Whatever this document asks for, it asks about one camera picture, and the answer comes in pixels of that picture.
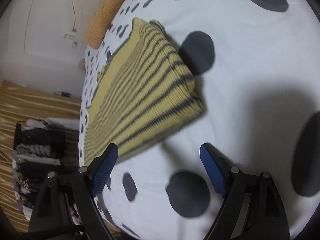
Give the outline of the yellow grey-striped knit sweater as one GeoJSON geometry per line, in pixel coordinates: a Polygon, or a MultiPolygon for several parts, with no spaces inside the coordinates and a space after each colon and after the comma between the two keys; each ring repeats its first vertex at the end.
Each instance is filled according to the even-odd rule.
{"type": "Polygon", "coordinates": [[[203,113],[195,79],[156,20],[132,21],[126,41],[91,79],[80,132],[85,165],[116,144],[125,159],[203,113]]]}

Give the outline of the beige plush toy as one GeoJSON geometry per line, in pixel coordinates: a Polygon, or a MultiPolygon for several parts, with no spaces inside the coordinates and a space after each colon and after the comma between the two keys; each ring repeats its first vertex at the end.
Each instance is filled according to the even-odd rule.
{"type": "Polygon", "coordinates": [[[78,67],[80,70],[85,70],[86,66],[85,66],[85,59],[81,59],[78,63],[78,67]]]}

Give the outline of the white black-dotted bed cover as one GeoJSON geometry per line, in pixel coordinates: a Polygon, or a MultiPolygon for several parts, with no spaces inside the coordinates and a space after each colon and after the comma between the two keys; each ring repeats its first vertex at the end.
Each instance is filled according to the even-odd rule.
{"type": "Polygon", "coordinates": [[[204,112],[166,139],[121,157],[95,204],[135,239],[203,239],[223,199],[200,159],[210,143],[248,174],[268,172],[289,238],[319,206],[319,148],[296,151],[319,124],[319,21],[306,0],[125,0],[99,48],[86,48],[79,161],[97,75],[128,39],[132,21],[157,20],[194,76],[204,112]]]}

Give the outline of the orange fuzzy pillow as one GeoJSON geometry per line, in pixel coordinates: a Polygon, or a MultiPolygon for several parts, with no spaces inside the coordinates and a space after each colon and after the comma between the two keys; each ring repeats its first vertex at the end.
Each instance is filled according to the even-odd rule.
{"type": "Polygon", "coordinates": [[[91,48],[99,48],[109,25],[124,1],[125,0],[103,0],[89,21],[86,29],[86,41],[91,48]]]}

